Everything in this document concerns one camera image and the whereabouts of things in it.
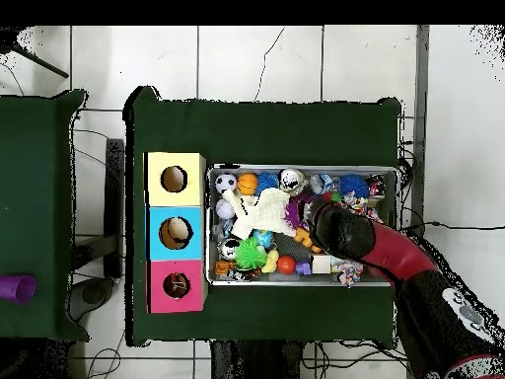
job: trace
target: green spiky ball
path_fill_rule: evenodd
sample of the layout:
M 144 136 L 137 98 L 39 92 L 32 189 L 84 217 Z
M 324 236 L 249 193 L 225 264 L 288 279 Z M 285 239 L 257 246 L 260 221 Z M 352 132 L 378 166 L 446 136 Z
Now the green spiky ball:
M 258 268 L 266 264 L 265 250 L 257 248 L 259 242 L 256 237 L 249 237 L 242 240 L 237 248 L 237 266 L 240 268 Z

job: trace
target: pink box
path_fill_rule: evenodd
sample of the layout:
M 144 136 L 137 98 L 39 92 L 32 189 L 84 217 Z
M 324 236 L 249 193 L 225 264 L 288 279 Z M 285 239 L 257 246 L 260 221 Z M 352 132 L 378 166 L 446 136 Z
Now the pink box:
M 147 280 L 150 310 L 156 313 L 201 311 L 207 296 L 207 282 L 202 261 L 148 262 L 151 280 Z

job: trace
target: purple toy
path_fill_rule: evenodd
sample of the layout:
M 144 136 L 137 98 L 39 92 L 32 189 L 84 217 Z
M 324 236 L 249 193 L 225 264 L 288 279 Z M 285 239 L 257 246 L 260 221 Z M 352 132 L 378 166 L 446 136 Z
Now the purple toy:
M 36 280 L 33 276 L 0 276 L 0 298 L 20 305 L 30 301 L 36 293 Z
M 298 274 L 311 274 L 311 265 L 309 262 L 296 262 L 296 272 Z
M 289 199 L 286 206 L 286 215 L 284 219 L 291 225 L 293 229 L 303 228 L 305 230 L 309 229 L 307 225 L 307 220 L 305 219 L 305 207 L 307 204 L 314 202 L 316 196 L 304 191 L 298 196 L 293 196 Z

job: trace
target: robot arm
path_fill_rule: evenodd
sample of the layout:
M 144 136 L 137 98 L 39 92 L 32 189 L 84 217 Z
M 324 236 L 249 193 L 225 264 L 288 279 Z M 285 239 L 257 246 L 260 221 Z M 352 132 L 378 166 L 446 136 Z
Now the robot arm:
M 388 278 L 416 379 L 505 379 L 505 362 L 480 314 L 408 237 L 332 202 L 315 202 L 308 222 L 315 245 Z

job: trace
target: blue box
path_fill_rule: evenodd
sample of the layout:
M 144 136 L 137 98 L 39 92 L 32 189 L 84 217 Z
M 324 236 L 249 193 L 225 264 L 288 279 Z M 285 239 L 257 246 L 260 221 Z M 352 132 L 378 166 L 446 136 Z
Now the blue box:
M 151 261 L 203 260 L 203 212 L 199 206 L 150 207 L 149 255 Z M 192 236 L 182 249 L 170 250 L 160 240 L 160 227 L 169 218 L 183 218 L 190 225 Z

